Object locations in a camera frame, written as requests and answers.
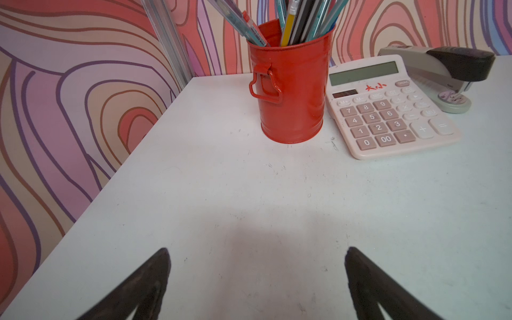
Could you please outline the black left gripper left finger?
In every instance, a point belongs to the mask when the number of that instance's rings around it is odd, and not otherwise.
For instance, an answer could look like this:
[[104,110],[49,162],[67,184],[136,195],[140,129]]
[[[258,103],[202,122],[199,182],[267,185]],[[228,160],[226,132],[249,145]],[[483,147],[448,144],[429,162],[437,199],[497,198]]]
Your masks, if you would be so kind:
[[156,251],[80,319],[157,319],[171,272],[166,248]]

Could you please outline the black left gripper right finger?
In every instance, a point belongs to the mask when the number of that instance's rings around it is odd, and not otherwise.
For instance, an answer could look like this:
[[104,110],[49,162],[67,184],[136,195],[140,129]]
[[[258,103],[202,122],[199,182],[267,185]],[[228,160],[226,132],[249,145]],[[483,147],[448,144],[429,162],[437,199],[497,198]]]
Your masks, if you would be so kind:
[[440,319],[356,247],[345,256],[348,287],[358,319]]

